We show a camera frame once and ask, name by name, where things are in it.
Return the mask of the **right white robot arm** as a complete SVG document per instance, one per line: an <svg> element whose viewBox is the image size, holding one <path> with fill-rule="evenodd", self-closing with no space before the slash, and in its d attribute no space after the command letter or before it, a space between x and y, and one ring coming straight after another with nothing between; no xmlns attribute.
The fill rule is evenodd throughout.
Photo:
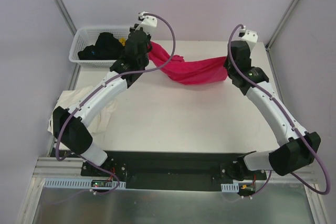
<svg viewBox="0 0 336 224"><path fill-rule="evenodd" d="M260 67L251 65L251 50L247 42L232 41L230 49L224 63L229 78L260 111L279 145L273 151L253 151L240 157L237 175L248 179L255 170L264 169L285 176L313 163L311 151L317 151L320 146L319 134L309 133L276 97L267 75Z"/></svg>

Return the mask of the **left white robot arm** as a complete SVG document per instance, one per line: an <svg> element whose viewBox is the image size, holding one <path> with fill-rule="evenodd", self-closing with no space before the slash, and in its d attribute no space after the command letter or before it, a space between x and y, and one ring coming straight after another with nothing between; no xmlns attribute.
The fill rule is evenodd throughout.
<svg viewBox="0 0 336 224"><path fill-rule="evenodd" d="M101 82L79 101L67 108L58 106L53 111L54 137L73 153L92 162L92 169L99 176L108 175L111 164L107 153L93 142L88 127L102 109L144 73L152 49L152 31L142 24L131 28L120 57Z"/></svg>

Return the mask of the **pink t shirt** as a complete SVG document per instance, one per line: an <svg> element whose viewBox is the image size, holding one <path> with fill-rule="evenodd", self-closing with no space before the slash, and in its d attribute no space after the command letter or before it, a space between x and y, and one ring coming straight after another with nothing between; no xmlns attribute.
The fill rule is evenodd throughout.
<svg viewBox="0 0 336 224"><path fill-rule="evenodd" d="M171 80L183 85L210 84L225 81L228 77L225 61L226 57L185 61L184 57L174 55L161 71Z"/></svg>

